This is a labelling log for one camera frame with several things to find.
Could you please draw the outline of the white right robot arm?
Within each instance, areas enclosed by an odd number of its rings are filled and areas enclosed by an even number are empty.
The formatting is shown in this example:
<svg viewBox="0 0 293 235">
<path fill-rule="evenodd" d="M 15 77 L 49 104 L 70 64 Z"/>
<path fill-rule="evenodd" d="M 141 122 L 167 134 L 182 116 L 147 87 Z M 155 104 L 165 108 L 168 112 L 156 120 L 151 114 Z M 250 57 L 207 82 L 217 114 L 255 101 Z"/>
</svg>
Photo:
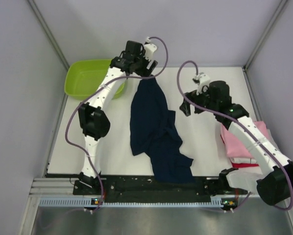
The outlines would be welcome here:
<svg viewBox="0 0 293 235">
<path fill-rule="evenodd" d="M 184 98 L 179 109 L 191 115 L 210 112 L 226 130 L 233 134 L 249 151 L 261 169 L 261 173 L 230 168 L 219 174 L 218 186 L 221 192 L 231 193 L 240 188 L 257 193 L 270 206 L 290 199 L 287 209 L 293 207 L 293 161 L 282 154 L 256 127 L 248 111 L 232 102 L 229 86 L 224 81 L 214 81 L 202 87 L 201 93 L 182 93 Z"/>
</svg>

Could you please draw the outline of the navy blue t shirt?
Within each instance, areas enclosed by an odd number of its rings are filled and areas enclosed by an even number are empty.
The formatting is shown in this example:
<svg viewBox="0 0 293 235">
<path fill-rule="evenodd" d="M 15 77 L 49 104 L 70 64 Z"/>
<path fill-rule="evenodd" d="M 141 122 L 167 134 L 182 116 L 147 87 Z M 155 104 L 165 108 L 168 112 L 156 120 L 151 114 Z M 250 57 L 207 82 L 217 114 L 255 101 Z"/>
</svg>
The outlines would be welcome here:
<svg viewBox="0 0 293 235">
<path fill-rule="evenodd" d="M 164 183 L 194 182 L 193 159 L 183 155 L 175 126 L 175 111 L 156 79 L 142 79 L 131 103 L 130 147 L 134 156 L 149 156 L 154 177 Z"/>
</svg>

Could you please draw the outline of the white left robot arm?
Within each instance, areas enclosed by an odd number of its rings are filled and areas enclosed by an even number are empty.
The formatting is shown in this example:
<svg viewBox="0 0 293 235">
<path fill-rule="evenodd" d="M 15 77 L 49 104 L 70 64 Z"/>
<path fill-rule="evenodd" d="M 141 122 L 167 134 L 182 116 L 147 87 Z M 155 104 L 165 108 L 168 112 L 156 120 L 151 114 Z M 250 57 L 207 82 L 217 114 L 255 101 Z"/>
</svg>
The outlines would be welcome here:
<svg viewBox="0 0 293 235">
<path fill-rule="evenodd" d="M 100 173 L 102 158 L 99 139 L 107 135 L 110 121 L 104 110 L 113 99 L 119 87 L 127 77 L 136 74 L 139 77 L 150 77 L 158 62 L 153 61 L 157 46 L 147 37 L 144 44 L 127 41 L 125 50 L 120 56 L 111 60 L 107 73 L 99 85 L 98 94 L 91 97 L 78 109 L 79 124 L 85 136 L 85 149 L 90 160 L 84 161 L 79 179 L 90 194 L 99 192 L 101 183 L 97 178 Z"/>
</svg>

